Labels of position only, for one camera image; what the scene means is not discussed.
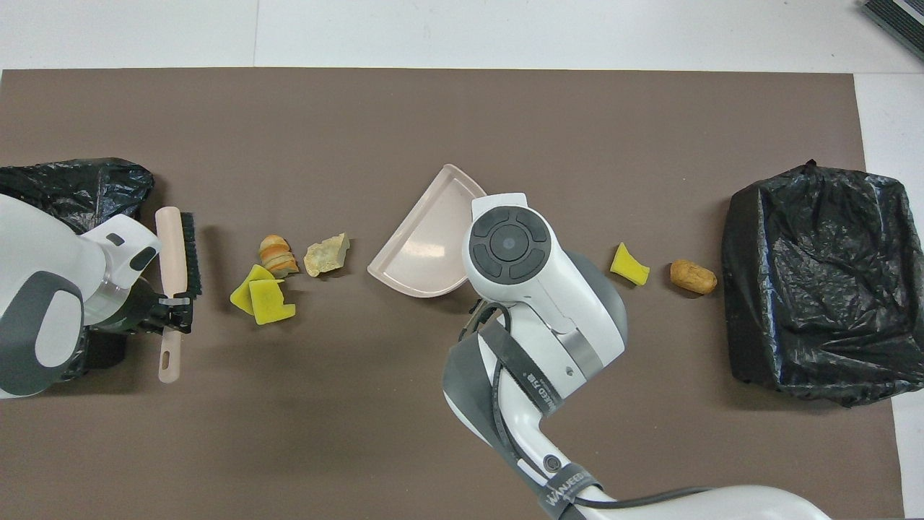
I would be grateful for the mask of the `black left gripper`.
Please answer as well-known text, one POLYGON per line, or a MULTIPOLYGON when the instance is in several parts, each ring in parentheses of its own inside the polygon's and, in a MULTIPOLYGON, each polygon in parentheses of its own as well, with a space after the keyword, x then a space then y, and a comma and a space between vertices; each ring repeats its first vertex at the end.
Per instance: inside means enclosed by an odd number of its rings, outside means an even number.
POLYGON ((137 279, 125 302, 112 316, 95 324, 95 330, 112 334, 164 334, 169 330, 188 334, 191 321, 183 317, 165 317, 164 307, 188 308, 193 304, 190 293, 165 296, 152 289, 145 279, 137 279))

